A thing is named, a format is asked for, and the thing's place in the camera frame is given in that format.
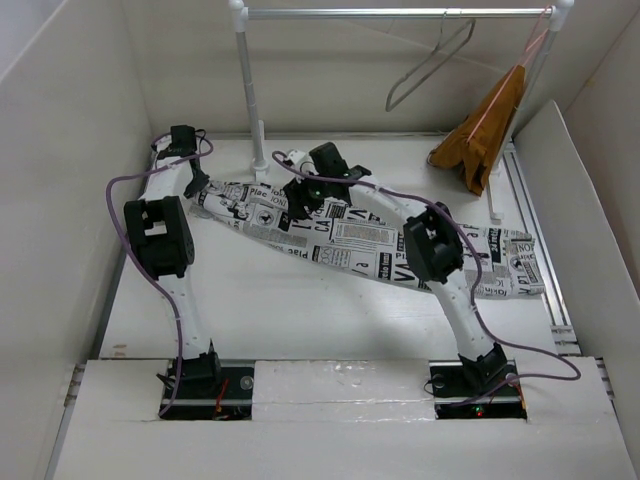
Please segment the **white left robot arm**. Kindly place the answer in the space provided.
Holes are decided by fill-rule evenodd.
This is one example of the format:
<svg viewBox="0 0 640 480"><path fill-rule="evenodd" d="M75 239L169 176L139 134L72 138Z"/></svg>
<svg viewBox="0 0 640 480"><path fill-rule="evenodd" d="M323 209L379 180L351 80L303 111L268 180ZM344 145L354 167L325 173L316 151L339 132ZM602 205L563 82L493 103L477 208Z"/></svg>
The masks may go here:
<svg viewBox="0 0 640 480"><path fill-rule="evenodd" d="M207 185L200 164L202 146L212 144L200 130L172 126L154 143L152 170L143 194L124 206L129 244L144 272L159 288L176 322L178 362L189 371L188 384L201 396L222 387L222 371L213 342L206 336L190 277L195 243L183 203Z"/></svg>

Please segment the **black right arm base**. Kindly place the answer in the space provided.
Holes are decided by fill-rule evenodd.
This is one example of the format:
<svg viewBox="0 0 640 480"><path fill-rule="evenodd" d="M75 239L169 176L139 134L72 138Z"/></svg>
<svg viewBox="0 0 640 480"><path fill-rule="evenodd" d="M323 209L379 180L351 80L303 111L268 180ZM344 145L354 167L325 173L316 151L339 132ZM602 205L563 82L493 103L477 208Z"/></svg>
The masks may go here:
<svg viewBox="0 0 640 480"><path fill-rule="evenodd" d="M508 361L503 348L495 343L477 361L463 357L430 361L423 389L434 399L437 420L526 420L519 386L506 382L516 374L515 363Z"/></svg>

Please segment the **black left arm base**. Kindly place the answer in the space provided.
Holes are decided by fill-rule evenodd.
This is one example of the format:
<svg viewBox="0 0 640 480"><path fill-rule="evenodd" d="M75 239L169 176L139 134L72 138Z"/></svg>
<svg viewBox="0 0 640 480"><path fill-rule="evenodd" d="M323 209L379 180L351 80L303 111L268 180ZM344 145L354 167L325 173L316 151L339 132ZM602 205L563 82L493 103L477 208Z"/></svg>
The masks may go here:
<svg viewBox="0 0 640 480"><path fill-rule="evenodd" d="M157 378L163 385L158 416L174 421L245 421L252 418L255 362L217 360L211 355L182 361L176 384L178 360L172 360Z"/></svg>

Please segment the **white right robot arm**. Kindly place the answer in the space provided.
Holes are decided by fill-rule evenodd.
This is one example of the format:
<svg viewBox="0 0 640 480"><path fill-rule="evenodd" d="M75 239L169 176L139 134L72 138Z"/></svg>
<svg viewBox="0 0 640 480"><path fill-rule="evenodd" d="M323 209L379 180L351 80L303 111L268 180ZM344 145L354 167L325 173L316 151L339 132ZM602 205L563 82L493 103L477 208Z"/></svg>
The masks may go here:
<svg viewBox="0 0 640 480"><path fill-rule="evenodd" d="M436 295L449 321L465 387L476 394L494 387L505 374L506 356L478 318L474 294L463 270L463 232L448 208L383 186L369 169L348 166L332 142L302 157L311 159L310 168L303 167L303 161L294 160L291 154L272 153L279 166L294 174L284 187L289 217L308 219L332 198L365 209L398 230L404 239L409 270Z"/></svg>

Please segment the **newspaper print trousers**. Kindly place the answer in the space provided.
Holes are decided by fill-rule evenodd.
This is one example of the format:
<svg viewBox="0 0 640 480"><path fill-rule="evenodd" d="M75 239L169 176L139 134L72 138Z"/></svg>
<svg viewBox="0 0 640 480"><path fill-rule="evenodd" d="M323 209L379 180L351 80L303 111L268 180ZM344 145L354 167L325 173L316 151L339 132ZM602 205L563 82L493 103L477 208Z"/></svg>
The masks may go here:
<svg viewBox="0 0 640 480"><path fill-rule="evenodd" d="M308 220L292 220L279 188L212 181L193 199L190 212L306 261L410 289L427 287L409 268L400 231L340 200L325 201ZM461 229L469 239L463 245L466 281L477 296L544 293L532 235L496 227Z"/></svg>

